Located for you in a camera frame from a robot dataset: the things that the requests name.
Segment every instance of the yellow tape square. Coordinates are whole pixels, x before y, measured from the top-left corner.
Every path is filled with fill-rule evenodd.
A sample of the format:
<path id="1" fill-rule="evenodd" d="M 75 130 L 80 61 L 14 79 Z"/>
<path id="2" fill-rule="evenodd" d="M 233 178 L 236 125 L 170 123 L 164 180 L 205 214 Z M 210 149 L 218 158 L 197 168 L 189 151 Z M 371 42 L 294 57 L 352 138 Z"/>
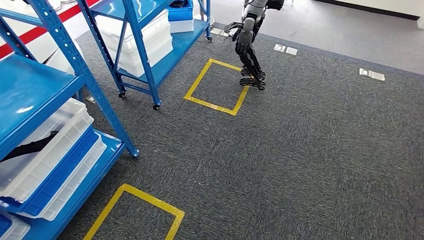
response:
<path id="1" fill-rule="evenodd" d="M 95 220 L 93 225 L 91 226 L 90 230 L 88 230 L 87 234 L 84 236 L 84 240 L 90 240 L 93 238 L 93 236 L 96 234 L 97 230 L 100 228 L 100 225 L 102 225 L 103 221 L 106 219 L 108 214 L 111 212 L 114 205 L 117 203 L 118 199 L 121 197 L 121 195 L 124 193 L 130 193 L 136 197 L 139 197 L 143 199 L 144 201 L 153 204 L 154 206 L 167 211 L 168 213 L 175 216 L 175 219 L 172 223 L 171 228 L 168 231 L 168 234 L 166 235 L 165 240 L 172 240 L 175 237 L 175 234 L 177 233 L 178 228 L 180 227 L 181 222 L 183 221 L 184 212 L 180 209 L 157 199 L 156 197 L 145 193 L 144 191 L 141 191 L 131 185 L 124 184 L 118 188 L 118 190 L 115 192 L 115 194 L 112 196 L 110 201 L 107 203 L 106 207 L 104 207 L 103 211 L 100 213 L 98 218 Z"/>
<path id="2" fill-rule="evenodd" d="M 228 63 L 222 62 L 222 61 L 218 61 L 212 58 L 209 58 L 209 60 L 207 61 L 206 65 L 203 67 L 203 69 L 201 70 L 199 76 L 197 76 L 196 80 L 194 81 L 193 85 L 191 85 L 190 89 L 188 90 L 187 94 L 184 96 L 184 99 L 190 100 L 192 102 L 195 102 L 197 104 L 206 106 L 208 108 L 211 109 L 215 109 L 227 114 L 231 114 L 233 116 L 235 116 L 237 114 L 237 112 L 239 111 L 240 107 L 242 106 L 243 101 L 245 100 L 246 94 L 249 90 L 248 86 L 244 86 L 243 90 L 241 91 L 240 97 L 238 97 L 237 103 L 235 104 L 233 109 L 228 109 L 222 106 L 218 106 L 215 104 L 212 104 L 210 102 L 207 101 L 203 101 L 201 99 L 195 98 L 192 96 L 193 92 L 195 91 L 195 89 L 197 88 L 197 86 L 199 85 L 200 81 L 202 80 L 202 78 L 205 76 L 206 72 L 208 71 L 209 67 L 212 65 L 212 63 L 214 64 L 218 64 L 230 69 L 234 69 L 236 71 L 241 71 L 242 69 L 240 67 L 236 67 L 233 65 L 230 65 Z"/>

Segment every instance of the blue metal shelf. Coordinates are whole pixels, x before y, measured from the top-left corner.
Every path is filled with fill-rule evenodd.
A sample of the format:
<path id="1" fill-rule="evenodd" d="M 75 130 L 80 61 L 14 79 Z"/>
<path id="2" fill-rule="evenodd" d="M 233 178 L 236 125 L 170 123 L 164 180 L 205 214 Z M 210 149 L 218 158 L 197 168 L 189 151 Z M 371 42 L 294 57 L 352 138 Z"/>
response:
<path id="1" fill-rule="evenodd" d="M 143 28 L 160 12 L 167 8 L 173 0 L 132 0 L 138 27 Z M 102 15 L 123 21 L 125 7 L 122 0 L 102 0 L 90 8 L 94 15 Z"/>
<path id="2" fill-rule="evenodd" d="M 89 70 L 56 12 L 46 0 L 28 0 L 38 18 L 0 9 L 0 37 L 14 54 L 0 61 L 0 159 L 19 145 L 41 123 L 83 86 L 90 91 L 120 139 L 98 132 L 107 149 L 53 221 L 21 217 L 31 224 L 24 239 L 56 239 L 124 149 L 137 156 L 112 106 Z M 75 71 L 75 76 L 35 61 L 4 18 L 42 25 Z"/>
<path id="3" fill-rule="evenodd" d="M 83 87 L 73 76 L 13 54 L 0 61 L 0 159 Z"/>
<path id="4" fill-rule="evenodd" d="M 199 1 L 200 9 L 206 15 L 206 21 L 195 20 L 194 32 L 184 32 L 173 34 L 173 51 L 163 58 L 155 66 L 150 66 L 150 61 L 146 53 L 146 46 L 143 42 L 142 28 L 152 21 L 160 12 L 167 9 L 173 0 L 102 0 L 98 4 L 88 6 L 86 0 L 77 0 L 79 7 L 88 23 L 95 42 L 106 62 L 107 67 L 115 81 L 119 90 L 119 97 L 124 98 L 127 88 L 149 94 L 153 98 L 153 109 L 157 110 L 161 105 L 158 95 L 158 87 L 162 81 L 168 76 L 175 65 L 180 61 L 188 49 L 194 44 L 204 30 L 206 37 L 212 40 L 210 36 L 210 15 L 211 0 L 206 0 L 206 7 L 201 0 Z M 123 21 L 121 36 L 117 46 L 116 58 L 112 59 L 108 48 L 103 41 L 102 35 L 97 27 L 95 16 L 102 15 L 113 19 Z M 140 55 L 144 75 L 140 77 L 133 76 L 123 69 L 118 69 L 119 56 L 121 55 L 121 47 L 123 43 L 124 33 L 126 32 L 127 23 L 131 26 L 138 54 Z M 122 76 L 126 76 L 143 83 L 148 84 L 148 88 L 142 88 L 136 85 L 124 82 Z"/>
<path id="5" fill-rule="evenodd" d="M 195 41 L 201 36 L 203 31 L 208 26 L 206 21 L 194 20 L 194 31 L 173 33 L 172 35 L 172 47 L 173 50 L 162 58 L 158 63 L 151 67 L 153 73 L 153 79 L 156 86 L 159 86 L 162 81 L 168 76 L 168 74 L 174 69 L 177 63 L 192 47 Z M 146 74 L 140 77 L 129 74 L 124 69 L 119 69 L 118 73 L 130 77 L 132 79 L 139 80 L 143 83 L 148 83 Z"/>
<path id="6" fill-rule="evenodd" d="M 106 150 L 53 221 L 42 218 L 23 219 L 31 225 L 24 240 L 56 239 L 126 148 L 121 140 L 100 131 L 96 132 L 101 135 L 101 140 L 107 145 Z"/>

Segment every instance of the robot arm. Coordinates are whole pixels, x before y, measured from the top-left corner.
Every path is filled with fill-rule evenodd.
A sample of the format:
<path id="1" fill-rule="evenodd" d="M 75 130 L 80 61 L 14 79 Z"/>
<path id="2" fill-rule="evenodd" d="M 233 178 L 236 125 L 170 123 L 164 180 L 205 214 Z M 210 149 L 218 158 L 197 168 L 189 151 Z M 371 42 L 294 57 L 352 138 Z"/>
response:
<path id="1" fill-rule="evenodd" d="M 259 90 L 265 89 L 265 73 L 262 71 L 252 43 L 265 18 L 265 10 L 280 10 L 284 0 L 244 0 L 243 13 L 240 22 L 233 22 L 224 28 L 224 32 L 229 33 L 231 29 L 237 28 L 233 41 L 236 41 L 235 52 L 243 63 L 241 75 L 245 78 L 240 80 L 242 86 L 252 86 Z"/>

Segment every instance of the carpet floor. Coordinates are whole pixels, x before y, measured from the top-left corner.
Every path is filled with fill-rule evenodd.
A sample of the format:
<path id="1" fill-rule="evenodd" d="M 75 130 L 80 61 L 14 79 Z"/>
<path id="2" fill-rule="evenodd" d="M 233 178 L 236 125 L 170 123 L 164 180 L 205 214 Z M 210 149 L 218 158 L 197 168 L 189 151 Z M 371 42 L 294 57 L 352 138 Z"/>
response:
<path id="1" fill-rule="evenodd" d="M 185 212 L 177 240 L 424 239 L 424 75 L 259 34 L 266 89 L 250 88 L 232 116 L 183 99 L 209 58 L 241 67 L 231 39 L 214 35 L 178 63 L 154 111 L 144 93 L 118 98 L 90 32 L 77 42 L 140 156 L 118 159 L 59 239 L 82 239 L 125 183 Z M 240 78 L 213 64 L 193 97 L 232 109 Z M 124 193 L 94 239 L 164 239 L 173 219 Z"/>

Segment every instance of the blue plastic crate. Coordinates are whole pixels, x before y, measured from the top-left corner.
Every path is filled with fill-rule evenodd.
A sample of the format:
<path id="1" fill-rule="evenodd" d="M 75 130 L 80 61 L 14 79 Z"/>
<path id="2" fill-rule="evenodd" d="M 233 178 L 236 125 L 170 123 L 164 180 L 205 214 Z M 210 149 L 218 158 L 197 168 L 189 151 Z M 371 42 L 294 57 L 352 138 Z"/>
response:
<path id="1" fill-rule="evenodd" d="M 183 7 L 168 6 L 167 9 L 170 22 L 193 19 L 193 0 L 188 0 L 188 3 Z"/>
<path id="2" fill-rule="evenodd" d="M 0 214 L 0 238 L 8 231 L 11 226 L 12 221 Z"/>
<path id="3" fill-rule="evenodd" d="M 0 200 L 9 204 L 7 211 L 37 216 L 98 139 L 99 136 L 90 125 L 28 200 L 20 203 L 11 197 L 0 197 Z"/>

